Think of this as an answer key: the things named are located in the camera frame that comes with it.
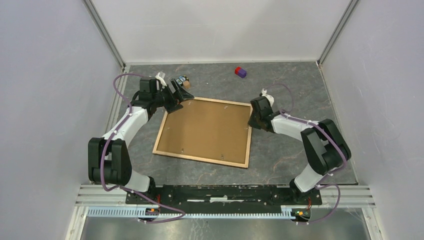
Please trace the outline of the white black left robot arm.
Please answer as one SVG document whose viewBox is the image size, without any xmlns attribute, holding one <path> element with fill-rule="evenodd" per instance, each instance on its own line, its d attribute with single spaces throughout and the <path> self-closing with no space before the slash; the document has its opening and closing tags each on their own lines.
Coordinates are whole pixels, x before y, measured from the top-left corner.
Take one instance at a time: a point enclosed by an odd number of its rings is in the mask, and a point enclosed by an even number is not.
<svg viewBox="0 0 424 240">
<path fill-rule="evenodd" d="M 118 93 L 127 104 L 126 112 L 102 137 L 93 137 L 88 142 L 88 178 L 91 182 L 101 184 L 106 191 L 110 191 L 107 187 L 110 184 L 112 189 L 120 187 L 138 192 L 137 196 L 145 204 L 156 200 L 153 178 L 132 169 L 128 147 L 158 108 L 170 114 L 182 109 L 183 102 L 195 98 L 174 79 L 171 86 L 159 72 L 156 76 L 140 76 L 139 89 L 132 99 Z"/>
</svg>

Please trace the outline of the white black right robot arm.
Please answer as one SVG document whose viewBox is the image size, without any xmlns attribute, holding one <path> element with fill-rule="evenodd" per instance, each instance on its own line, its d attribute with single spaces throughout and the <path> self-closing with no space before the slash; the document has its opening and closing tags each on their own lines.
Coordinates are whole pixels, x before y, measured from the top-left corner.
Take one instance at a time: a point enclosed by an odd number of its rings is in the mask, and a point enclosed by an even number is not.
<svg viewBox="0 0 424 240">
<path fill-rule="evenodd" d="M 325 177 L 347 166 L 352 153 L 331 119 L 312 121 L 293 117 L 283 111 L 273 111 L 270 99 L 262 94 L 250 101 L 252 113 L 248 125 L 294 138 L 303 144 L 307 165 L 290 182 L 288 191 L 293 203 L 302 204 L 309 198 L 309 191 Z"/>
</svg>

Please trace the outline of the small wooden cube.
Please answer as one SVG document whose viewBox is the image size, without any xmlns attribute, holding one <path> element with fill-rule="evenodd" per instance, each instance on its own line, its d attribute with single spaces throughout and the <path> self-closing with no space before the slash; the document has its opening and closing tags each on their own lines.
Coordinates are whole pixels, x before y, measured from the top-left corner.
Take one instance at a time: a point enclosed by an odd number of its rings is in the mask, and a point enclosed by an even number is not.
<svg viewBox="0 0 424 240">
<path fill-rule="evenodd" d="M 182 82 L 182 85 L 187 90 L 190 89 L 190 87 L 191 87 L 191 84 L 190 84 L 190 82 L 188 80 L 183 81 Z"/>
</svg>

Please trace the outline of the blue owl toy block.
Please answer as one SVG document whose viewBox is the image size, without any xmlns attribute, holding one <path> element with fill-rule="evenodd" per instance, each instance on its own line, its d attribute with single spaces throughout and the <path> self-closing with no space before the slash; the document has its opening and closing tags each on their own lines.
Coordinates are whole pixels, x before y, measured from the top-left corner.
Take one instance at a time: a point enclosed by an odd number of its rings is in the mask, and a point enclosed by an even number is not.
<svg viewBox="0 0 424 240">
<path fill-rule="evenodd" d="M 183 75 L 183 76 L 180 76 L 180 77 L 178 77 L 177 79 L 176 79 L 176 82 L 180 85 L 180 86 L 182 86 L 183 87 L 183 82 L 184 81 L 189 81 L 189 79 L 188 79 L 188 77 L 187 76 L 185 76 L 185 75 Z"/>
</svg>

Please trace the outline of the red purple block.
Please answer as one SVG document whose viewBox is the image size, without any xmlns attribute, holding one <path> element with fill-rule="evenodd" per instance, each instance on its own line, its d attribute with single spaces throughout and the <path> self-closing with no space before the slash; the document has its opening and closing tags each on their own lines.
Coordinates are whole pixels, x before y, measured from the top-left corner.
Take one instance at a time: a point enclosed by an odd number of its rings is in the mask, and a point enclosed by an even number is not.
<svg viewBox="0 0 424 240">
<path fill-rule="evenodd" d="M 245 78 L 247 76 L 247 71 L 240 66 L 235 68 L 234 73 L 240 78 Z"/>
</svg>

